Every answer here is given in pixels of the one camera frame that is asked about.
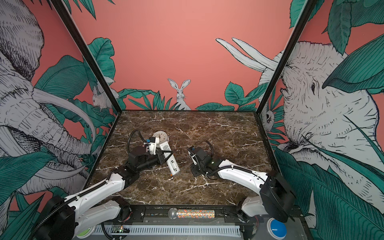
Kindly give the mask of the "white remote control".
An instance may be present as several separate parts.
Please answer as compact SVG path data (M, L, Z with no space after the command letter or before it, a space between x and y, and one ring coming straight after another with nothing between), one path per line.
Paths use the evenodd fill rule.
M175 159L174 154L171 153L172 150L170 148L169 143L168 142L161 143L160 149L162 151L167 151L166 153L164 153L164 156L165 156L165 158L167 158L166 163L170 169L171 175L174 176L174 175L178 174L180 172L180 168L179 168L179 165Z

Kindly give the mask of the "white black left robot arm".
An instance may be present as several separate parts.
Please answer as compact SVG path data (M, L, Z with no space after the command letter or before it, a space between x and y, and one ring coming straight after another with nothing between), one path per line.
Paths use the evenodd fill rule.
M65 198L54 197L47 202L31 230L30 240L71 240L85 230L106 221L125 222L132 216L129 202L114 197L98 205L109 196L131 186L140 173L166 163L173 151L156 149L148 152L138 146L129 153L128 160L110 172L99 183Z

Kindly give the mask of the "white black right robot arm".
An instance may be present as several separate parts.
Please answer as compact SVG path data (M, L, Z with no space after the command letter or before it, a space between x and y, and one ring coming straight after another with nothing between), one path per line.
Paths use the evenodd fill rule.
M201 147L190 147L188 153L193 161L191 170L195 177L203 175L212 180L232 181L257 194L240 203L242 215L269 215L282 223L293 218L291 210L296 193L281 173L275 170L268 173L253 171L220 156L215 157Z

